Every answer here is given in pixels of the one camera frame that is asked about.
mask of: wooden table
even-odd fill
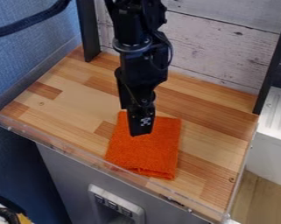
[[[118,58],[107,53],[86,63],[79,47],[0,114],[103,158],[120,110],[114,77],[118,66]],[[149,180],[173,189],[185,197],[180,203],[218,221],[228,209],[254,134],[257,116],[250,111],[256,97],[177,73],[170,73],[157,96],[158,115],[183,122],[176,179]],[[148,179],[142,185],[168,193]]]

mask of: folded towel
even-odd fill
[[[156,117],[150,135],[130,136],[126,112],[119,112],[105,159],[145,176],[174,179],[180,119]]]

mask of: black robotic arm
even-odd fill
[[[127,109],[130,134],[152,131],[154,88],[167,80],[172,45],[158,28],[166,23],[160,0],[105,0],[113,21],[113,47],[120,53],[115,71],[122,109]]]

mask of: white wooden wall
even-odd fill
[[[163,0],[162,27],[174,46],[171,69],[257,94],[281,31],[281,0]],[[113,26],[96,0],[101,45],[112,50]]]

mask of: black cable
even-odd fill
[[[43,10],[35,15],[30,17],[23,18],[14,22],[0,27],[0,38],[3,36],[10,35],[14,32],[22,31],[25,28],[33,26],[37,23],[40,23],[48,18],[51,18],[59,13],[61,13],[69,4],[71,0],[58,0],[53,6],[47,10]]]
[[[164,38],[162,37],[162,35],[159,35],[160,33],[158,31],[155,31],[152,33],[156,38],[158,38],[160,41],[162,41],[163,43],[165,43],[167,46],[168,46],[168,49],[169,49],[169,53],[170,53],[170,57],[169,57],[169,60],[167,62],[167,65],[165,67],[158,67],[154,62],[153,62],[153,58],[152,56],[150,57],[150,63],[151,65],[159,70],[159,71],[165,71],[169,66],[170,64],[172,63],[172,59],[173,59],[173,46],[172,46],[172,43],[167,39],[167,38]]]

